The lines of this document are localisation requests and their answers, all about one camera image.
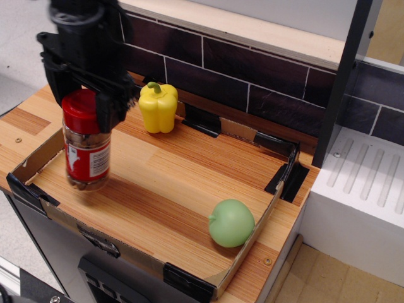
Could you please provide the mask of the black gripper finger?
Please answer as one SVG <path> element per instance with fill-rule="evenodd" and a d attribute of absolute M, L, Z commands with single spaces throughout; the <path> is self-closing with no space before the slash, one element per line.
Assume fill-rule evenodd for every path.
<path fill-rule="evenodd" d="M 62 104 L 65 96 L 81 88 L 76 76 L 82 69 L 67 64 L 44 63 L 45 75 L 58 105 Z"/>
<path fill-rule="evenodd" d="M 101 133 L 110 133 L 126 118 L 128 103 L 123 98 L 99 92 L 95 96 L 95 104 L 97 123 Z"/>

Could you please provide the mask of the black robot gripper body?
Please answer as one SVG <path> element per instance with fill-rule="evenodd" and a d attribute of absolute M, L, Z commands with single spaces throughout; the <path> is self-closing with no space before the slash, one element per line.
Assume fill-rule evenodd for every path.
<path fill-rule="evenodd" d="M 82 72 L 76 76 L 81 86 L 123 98 L 130 108 L 137 88 L 121 62 L 122 37 L 116 22 L 57 24 L 57 33 L 40 32 L 43 63 L 73 65 Z"/>

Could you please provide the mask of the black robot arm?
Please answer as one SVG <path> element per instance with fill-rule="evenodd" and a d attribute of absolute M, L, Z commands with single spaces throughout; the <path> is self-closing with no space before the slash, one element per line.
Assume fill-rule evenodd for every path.
<path fill-rule="evenodd" d="M 83 86 L 92 90 L 98 126 L 108 133 L 140 92 L 123 63 L 128 16 L 117 1 L 51 1 L 48 12 L 57 32 L 40 32 L 37 41 L 54 98 L 61 104 Z"/>

